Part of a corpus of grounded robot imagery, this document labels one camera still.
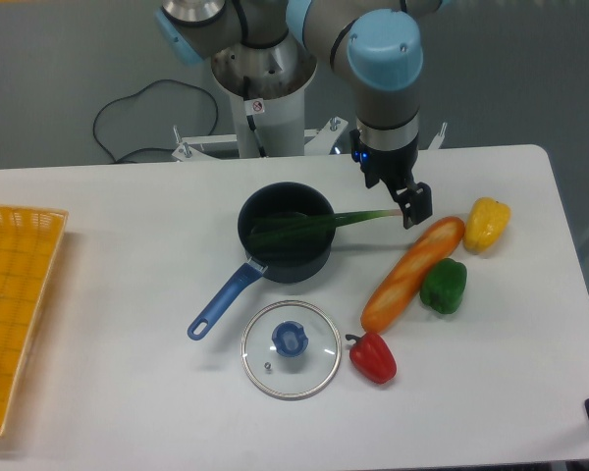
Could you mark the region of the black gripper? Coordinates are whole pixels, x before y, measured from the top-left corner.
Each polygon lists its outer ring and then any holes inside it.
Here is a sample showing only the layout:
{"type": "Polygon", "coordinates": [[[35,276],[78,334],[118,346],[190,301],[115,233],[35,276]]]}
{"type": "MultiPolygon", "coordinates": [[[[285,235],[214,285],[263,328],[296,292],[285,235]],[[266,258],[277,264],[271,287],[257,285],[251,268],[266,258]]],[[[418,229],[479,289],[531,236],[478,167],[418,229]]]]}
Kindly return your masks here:
{"type": "Polygon", "coordinates": [[[351,158],[359,165],[367,188],[382,182],[403,214],[403,226],[410,229],[432,216],[432,193],[427,183],[416,183],[412,169],[418,155],[418,136],[393,150],[378,150],[361,139],[361,132],[349,132],[351,158]]]}

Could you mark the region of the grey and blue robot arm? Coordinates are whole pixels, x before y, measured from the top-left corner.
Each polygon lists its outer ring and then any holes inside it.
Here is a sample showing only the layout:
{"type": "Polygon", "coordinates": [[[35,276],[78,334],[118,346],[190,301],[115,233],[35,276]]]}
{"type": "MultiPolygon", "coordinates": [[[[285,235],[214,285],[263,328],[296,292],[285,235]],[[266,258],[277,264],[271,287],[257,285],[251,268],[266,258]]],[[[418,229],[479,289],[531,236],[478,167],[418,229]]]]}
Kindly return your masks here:
{"type": "Polygon", "coordinates": [[[165,1],[155,17],[189,65],[208,62],[228,94],[242,158],[298,156],[303,93],[319,65],[349,86],[352,159],[382,183],[406,227],[433,212],[415,180],[423,50],[418,20],[438,1],[165,1]]]}

